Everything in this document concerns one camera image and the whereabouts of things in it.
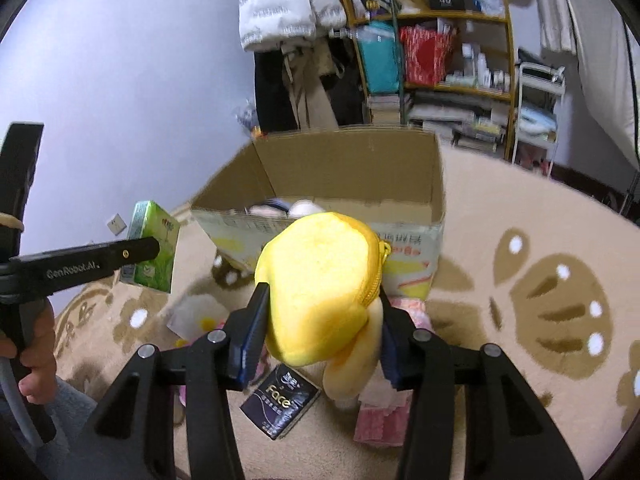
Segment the person's left hand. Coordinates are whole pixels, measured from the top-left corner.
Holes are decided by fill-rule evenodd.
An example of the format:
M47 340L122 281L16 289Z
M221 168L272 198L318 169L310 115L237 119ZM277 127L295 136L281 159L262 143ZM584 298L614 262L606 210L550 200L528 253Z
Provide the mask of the person's left hand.
M54 312L49 300L44 300L43 310L34 323L34 339L21 353L5 334L1 334L2 358L20 357L28 374L18 383L18 390L31 404L50 403L56 391L56 361L53 355L55 343Z

